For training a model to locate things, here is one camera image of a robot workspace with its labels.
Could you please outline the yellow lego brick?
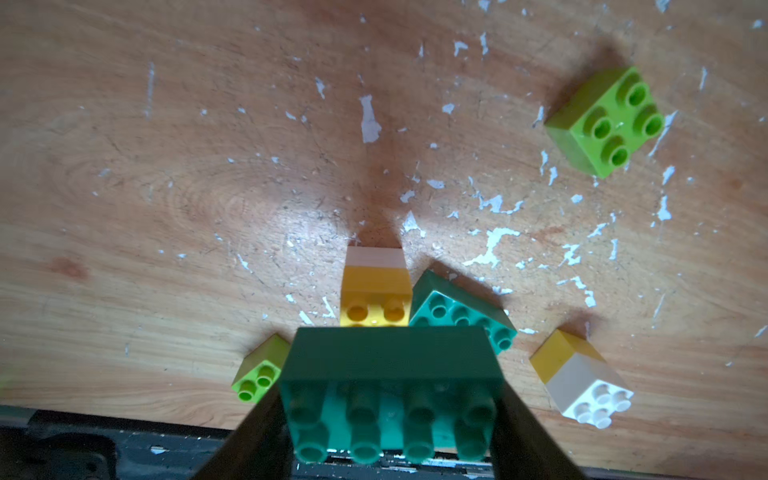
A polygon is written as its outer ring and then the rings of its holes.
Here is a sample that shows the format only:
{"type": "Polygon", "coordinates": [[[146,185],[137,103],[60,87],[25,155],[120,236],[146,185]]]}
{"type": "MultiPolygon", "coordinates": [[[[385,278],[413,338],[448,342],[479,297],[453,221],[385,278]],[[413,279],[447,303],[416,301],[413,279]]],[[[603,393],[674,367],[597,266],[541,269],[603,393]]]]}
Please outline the yellow lego brick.
{"type": "Polygon", "coordinates": [[[556,329],[530,357],[530,363],[540,380],[548,383],[575,354],[605,361],[586,339],[556,329]]]}
{"type": "Polygon", "coordinates": [[[346,266],[341,284],[342,327],[406,327],[413,290],[405,268],[346,266]]]}

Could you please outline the dark green long lego brick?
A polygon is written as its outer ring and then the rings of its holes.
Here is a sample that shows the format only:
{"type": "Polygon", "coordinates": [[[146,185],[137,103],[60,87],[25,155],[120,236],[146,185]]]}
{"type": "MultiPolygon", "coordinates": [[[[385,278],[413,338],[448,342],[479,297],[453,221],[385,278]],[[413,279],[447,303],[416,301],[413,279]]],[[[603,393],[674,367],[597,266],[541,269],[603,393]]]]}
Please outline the dark green long lego brick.
{"type": "Polygon", "coordinates": [[[301,462],[341,450],[370,465],[386,451],[415,464],[445,449],[483,459],[503,382],[478,326],[307,327],[278,385],[301,462]]]}

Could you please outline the lime green lego brick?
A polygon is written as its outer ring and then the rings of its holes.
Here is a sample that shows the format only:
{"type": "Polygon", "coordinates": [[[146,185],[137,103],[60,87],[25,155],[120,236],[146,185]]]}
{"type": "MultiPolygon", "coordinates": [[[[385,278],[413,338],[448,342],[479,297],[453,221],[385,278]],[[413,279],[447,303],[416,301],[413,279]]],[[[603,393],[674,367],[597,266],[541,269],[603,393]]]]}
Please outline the lime green lego brick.
{"type": "Polygon", "coordinates": [[[659,136],[664,123],[648,83],[632,66],[595,74],[545,128],[575,169],[604,179],[659,136]]]}
{"type": "Polygon", "coordinates": [[[279,379],[291,344],[273,334],[242,361],[232,382],[232,390],[243,403],[257,404],[279,379]]]}

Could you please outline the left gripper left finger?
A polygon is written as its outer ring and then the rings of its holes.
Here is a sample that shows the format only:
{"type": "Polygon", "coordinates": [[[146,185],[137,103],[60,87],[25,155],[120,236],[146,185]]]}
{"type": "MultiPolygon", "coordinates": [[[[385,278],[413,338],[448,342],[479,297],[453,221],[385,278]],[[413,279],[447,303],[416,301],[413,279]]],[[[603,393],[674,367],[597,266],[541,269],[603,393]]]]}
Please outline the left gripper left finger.
{"type": "Polygon", "coordinates": [[[280,391],[273,386],[192,479],[290,479],[293,463],[280,391]]]}

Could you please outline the white lego brick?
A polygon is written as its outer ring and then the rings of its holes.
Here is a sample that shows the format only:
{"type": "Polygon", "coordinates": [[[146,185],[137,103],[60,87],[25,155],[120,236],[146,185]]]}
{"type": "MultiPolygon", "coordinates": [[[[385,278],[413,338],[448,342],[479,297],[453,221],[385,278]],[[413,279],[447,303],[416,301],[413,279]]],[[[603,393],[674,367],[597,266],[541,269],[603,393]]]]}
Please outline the white lego brick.
{"type": "Polygon", "coordinates": [[[345,265],[351,267],[406,269],[404,251],[400,248],[349,246],[345,265]]]}
{"type": "Polygon", "coordinates": [[[545,383],[562,416],[606,429],[632,406],[634,392],[604,361],[576,353],[545,383]]]}

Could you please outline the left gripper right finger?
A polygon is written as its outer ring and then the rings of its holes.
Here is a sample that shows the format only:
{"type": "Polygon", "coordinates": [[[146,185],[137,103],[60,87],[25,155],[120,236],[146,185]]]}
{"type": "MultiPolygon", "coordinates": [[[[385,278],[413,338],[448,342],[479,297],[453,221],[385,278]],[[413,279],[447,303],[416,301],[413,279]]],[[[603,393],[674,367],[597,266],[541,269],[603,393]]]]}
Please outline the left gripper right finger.
{"type": "Polygon", "coordinates": [[[495,479],[586,479],[508,383],[496,407],[490,443],[495,479]]]}

